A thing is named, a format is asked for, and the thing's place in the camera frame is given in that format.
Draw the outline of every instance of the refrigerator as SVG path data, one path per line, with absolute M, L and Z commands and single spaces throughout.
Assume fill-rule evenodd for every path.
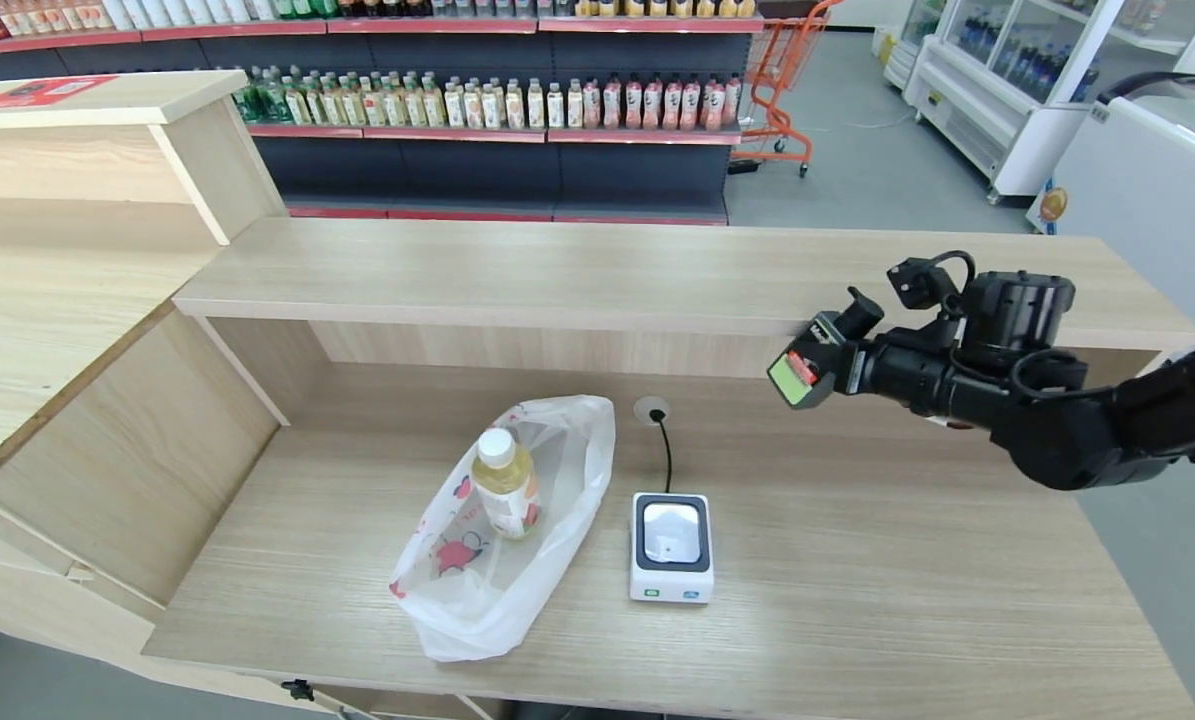
M 908 8 L 908 18 L 899 31 L 899 41 L 891 47 L 885 68 L 881 70 L 882 76 L 900 91 L 908 87 L 908 78 L 917 64 L 923 41 L 927 35 L 939 31 L 939 19 L 944 17 L 945 6 L 946 0 L 913 0 L 912 8 Z
M 1101 238 L 1185 302 L 1195 324 L 1195 76 L 1147 73 L 1101 96 L 1028 220 L 1048 234 Z
M 903 99 L 987 178 L 1032 196 L 1119 79 L 1195 73 L 1195 0 L 949 0 Z

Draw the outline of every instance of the black cable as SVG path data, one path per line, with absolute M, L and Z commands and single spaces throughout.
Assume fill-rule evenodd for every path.
M 651 421 L 664 433 L 664 455 L 669 457 L 669 476 L 664 480 L 664 496 L 673 492 L 673 447 L 669 443 L 669 429 L 664 426 L 666 414 L 662 410 L 651 410 Z
M 963 250 L 949 250 L 948 252 L 940 252 L 938 256 L 930 259 L 930 264 L 939 265 L 944 260 L 951 260 L 952 258 L 957 258 L 958 260 L 962 260 L 962 263 L 966 263 L 966 282 L 962 283 L 962 293 L 966 293 L 966 288 L 972 287 L 972 281 L 975 279 L 976 275 L 975 258 L 972 258 L 969 252 Z
M 1019 395 L 1022 396 L 1029 396 L 1032 400 L 1059 400 L 1059 398 L 1062 398 L 1064 400 L 1077 400 L 1077 398 L 1081 396 L 1104 395 L 1104 393 L 1114 389 L 1110 386 L 1104 386 L 1090 389 L 1042 392 L 1040 389 L 1032 389 L 1031 387 L 1023 384 L 1023 379 L 1022 379 L 1023 369 L 1025 369 L 1027 365 L 1036 363 L 1036 361 L 1044 359 L 1044 357 L 1062 357 L 1062 359 L 1065 361 L 1077 361 L 1077 357 L 1071 352 L 1065 352 L 1062 350 L 1058 350 L 1056 347 L 1049 347 L 1049 350 L 1037 350 L 1036 352 L 1030 352 L 1021 357 L 1021 359 L 1015 361 L 1015 363 L 1010 365 L 1010 374 L 1007 375 L 1007 382 L 1010 389 L 1012 389 L 1013 392 L 1018 392 Z

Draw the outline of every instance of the wooden countertop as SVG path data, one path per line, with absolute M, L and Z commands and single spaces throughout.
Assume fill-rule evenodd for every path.
M 816 310 L 846 306 L 848 284 L 880 301 L 888 322 L 925 324 L 930 313 L 905 310 L 885 270 L 954 246 L 981 272 L 1077 283 L 1058 345 L 1195 341 L 1176 307 L 1081 236 L 263 219 L 176 303 L 210 316 L 789 336 Z
M 0 94 L 25 82 L 0 81 Z M 125 74 L 53 105 L 0 109 L 0 129 L 167 124 L 245 85 L 241 70 Z
M 415 522 L 489 419 L 525 396 L 615 401 L 615 473 L 523 646 L 424 659 L 387 590 Z M 713 516 L 707 607 L 629 599 L 629 498 L 664 447 Z M 877 423 L 885 418 L 889 421 Z M 274 678 L 705 716 L 1179 720 L 1195 710 L 1072 496 L 982 433 L 878 398 L 789 413 L 770 383 L 335 365 L 278 430 L 146 656 Z
M 191 205 L 0 199 L 0 459 L 216 252 Z

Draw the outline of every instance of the orange shopping cart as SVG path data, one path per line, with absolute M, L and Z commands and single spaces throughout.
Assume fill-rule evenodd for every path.
M 752 124 L 743 131 L 743 143 L 756 143 L 756 149 L 731 152 L 731 172 L 755 170 L 766 160 L 801 160 L 803 178 L 811 168 L 811 139 L 795 131 L 793 116 L 780 109 L 779 100 L 797 85 L 820 33 L 829 24 L 831 6 L 840 2 L 820 0 L 805 17 L 767 18 L 762 32 L 753 38 L 746 78 Z M 801 154 L 788 152 L 789 140 L 802 146 Z

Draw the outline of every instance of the robotic arm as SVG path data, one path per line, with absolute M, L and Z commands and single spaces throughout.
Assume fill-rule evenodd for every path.
M 961 290 L 944 260 L 967 265 Z M 1053 347 L 1076 287 L 1058 275 L 976 273 L 962 251 L 888 272 L 905 307 L 937 307 L 919 330 L 866 340 L 884 312 L 857 288 L 807 325 L 767 375 L 795 410 L 831 393 L 888 396 L 949 427 L 989 430 L 1028 478 L 1054 490 L 1140 482 L 1195 462 L 1195 350 L 1141 377 L 1083 389 L 1086 364 Z

